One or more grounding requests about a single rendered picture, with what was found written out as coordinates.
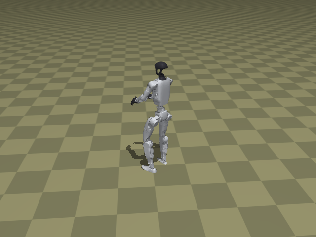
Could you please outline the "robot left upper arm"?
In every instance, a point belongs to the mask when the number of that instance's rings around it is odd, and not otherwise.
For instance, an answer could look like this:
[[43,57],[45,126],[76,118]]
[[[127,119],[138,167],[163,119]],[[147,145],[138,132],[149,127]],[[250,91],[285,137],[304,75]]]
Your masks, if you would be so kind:
[[152,92],[152,90],[156,89],[157,85],[158,83],[156,81],[149,82],[140,100],[146,101],[148,99],[149,94]]

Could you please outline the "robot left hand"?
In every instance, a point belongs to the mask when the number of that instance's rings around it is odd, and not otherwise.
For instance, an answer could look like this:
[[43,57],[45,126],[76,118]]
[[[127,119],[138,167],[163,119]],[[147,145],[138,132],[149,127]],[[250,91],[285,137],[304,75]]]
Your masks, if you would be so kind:
[[131,101],[131,105],[133,105],[134,103],[137,103],[137,102],[135,102],[135,99],[136,99],[137,97],[135,97],[135,98],[133,98],[133,100]]

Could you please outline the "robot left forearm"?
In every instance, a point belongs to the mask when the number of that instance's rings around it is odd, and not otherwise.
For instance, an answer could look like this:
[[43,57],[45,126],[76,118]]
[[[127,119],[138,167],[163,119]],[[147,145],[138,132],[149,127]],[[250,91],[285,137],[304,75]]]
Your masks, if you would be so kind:
[[143,95],[139,96],[138,98],[135,99],[135,102],[137,103],[141,103],[143,102],[142,100],[140,100],[142,98]]

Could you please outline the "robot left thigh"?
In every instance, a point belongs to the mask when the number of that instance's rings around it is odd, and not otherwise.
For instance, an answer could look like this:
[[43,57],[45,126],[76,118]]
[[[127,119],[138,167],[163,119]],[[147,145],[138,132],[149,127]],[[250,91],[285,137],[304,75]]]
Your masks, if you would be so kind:
[[150,148],[153,146],[152,140],[150,140],[150,136],[152,135],[152,132],[154,130],[154,127],[156,127],[159,123],[159,117],[149,117],[143,131],[143,141],[150,143]]

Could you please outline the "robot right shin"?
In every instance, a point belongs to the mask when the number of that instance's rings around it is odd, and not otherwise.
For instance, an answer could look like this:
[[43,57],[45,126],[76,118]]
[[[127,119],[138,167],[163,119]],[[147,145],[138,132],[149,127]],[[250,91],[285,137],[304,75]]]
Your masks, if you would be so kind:
[[[168,140],[168,137],[167,137],[167,140]],[[166,143],[161,143],[159,141],[159,145],[160,145],[162,162],[164,162],[164,161],[166,162],[166,153],[167,153],[167,149],[168,149],[168,141]]]

